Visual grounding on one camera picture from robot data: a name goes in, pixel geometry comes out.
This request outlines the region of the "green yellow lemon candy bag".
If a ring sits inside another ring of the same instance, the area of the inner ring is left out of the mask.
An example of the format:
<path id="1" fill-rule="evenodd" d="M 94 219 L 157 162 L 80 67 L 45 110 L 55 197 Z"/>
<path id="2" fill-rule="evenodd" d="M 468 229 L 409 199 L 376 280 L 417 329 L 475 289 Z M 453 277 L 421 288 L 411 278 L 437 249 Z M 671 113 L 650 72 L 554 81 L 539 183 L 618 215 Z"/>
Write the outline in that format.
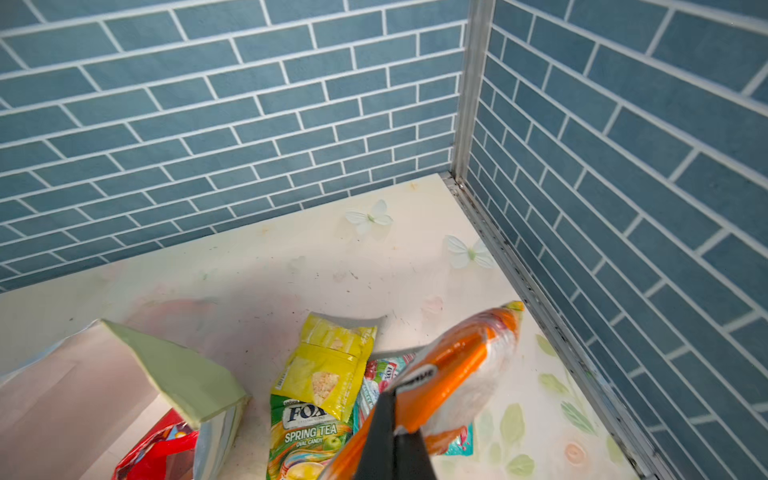
<path id="1" fill-rule="evenodd" d="M 353 434 L 349 422 L 311 403 L 272 394 L 270 411 L 267 479 L 318 479 Z"/>

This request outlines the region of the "teal Fox's candy bag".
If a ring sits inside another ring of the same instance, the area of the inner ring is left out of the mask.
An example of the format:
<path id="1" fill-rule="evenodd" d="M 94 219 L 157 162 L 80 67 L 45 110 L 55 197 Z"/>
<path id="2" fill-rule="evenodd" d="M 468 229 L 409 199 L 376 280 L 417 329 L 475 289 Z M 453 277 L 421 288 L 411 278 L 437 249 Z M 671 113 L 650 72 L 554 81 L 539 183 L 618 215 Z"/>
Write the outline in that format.
<path id="1" fill-rule="evenodd" d="M 353 433 L 356 434 L 375 406 L 380 393 L 401 374 L 415 359 L 415 353 L 383 357 L 366 363 L 362 386 L 351 415 Z M 472 456 L 474 453 L 474 429 L 470 424 L 442 452 L 444 456 Z"/>

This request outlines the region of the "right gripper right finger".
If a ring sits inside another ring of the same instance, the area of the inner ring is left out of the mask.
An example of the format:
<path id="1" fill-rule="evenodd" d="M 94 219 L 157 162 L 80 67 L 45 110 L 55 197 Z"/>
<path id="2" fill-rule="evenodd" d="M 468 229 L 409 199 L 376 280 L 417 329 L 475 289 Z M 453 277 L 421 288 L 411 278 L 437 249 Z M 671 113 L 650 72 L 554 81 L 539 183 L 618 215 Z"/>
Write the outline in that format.
<path id="1" fill-rule="evenodd" d="M 395 437 L 395 479 L 436 480 L 426 443 L 420 431 Z"/>

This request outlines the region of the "orange yellow snack packet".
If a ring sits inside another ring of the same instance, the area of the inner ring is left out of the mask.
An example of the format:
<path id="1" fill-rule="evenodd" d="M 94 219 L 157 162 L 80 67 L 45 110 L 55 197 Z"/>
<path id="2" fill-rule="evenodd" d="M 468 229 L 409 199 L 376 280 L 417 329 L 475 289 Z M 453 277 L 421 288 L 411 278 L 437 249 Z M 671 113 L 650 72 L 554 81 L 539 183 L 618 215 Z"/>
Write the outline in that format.
<path id="1" fill-rule="evenodd" d="M 382 392 L 396 394 L 395 437 L 420 431 L 430 460 L 445 451 L 497 390 L 513 361 L 524 310 L 522 302 L 513 301 L 482 311 L 422 348 Z M 355 479 L 368 417 L 322 478 Z"/>

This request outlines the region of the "white green paper bag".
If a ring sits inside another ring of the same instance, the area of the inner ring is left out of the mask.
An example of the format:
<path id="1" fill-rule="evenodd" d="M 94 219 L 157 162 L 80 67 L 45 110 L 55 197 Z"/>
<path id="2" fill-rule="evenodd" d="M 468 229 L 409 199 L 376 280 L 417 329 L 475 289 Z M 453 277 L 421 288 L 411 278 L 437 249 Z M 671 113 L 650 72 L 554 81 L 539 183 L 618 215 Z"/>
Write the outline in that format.
<path id="1" fill-rule="evenodd" d="M 111 479 L 171 409 L 198 435 L 193 478 L 222 470 L 248 396 L 196 351 L 97 320 L 1 379 L 5 479 Z"/>

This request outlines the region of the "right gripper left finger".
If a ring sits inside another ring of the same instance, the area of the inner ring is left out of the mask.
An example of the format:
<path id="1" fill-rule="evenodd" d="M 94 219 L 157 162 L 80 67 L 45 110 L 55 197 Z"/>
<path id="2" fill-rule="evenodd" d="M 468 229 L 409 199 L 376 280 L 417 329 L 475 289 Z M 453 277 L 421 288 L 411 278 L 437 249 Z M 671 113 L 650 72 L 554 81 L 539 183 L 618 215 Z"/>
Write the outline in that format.
<path id="1" fill-rule="evenodd" d="M 356 480 L 394 480 L 396 394 L 382 393 L 371 415 L 366 442 L 360 457 Z"/>

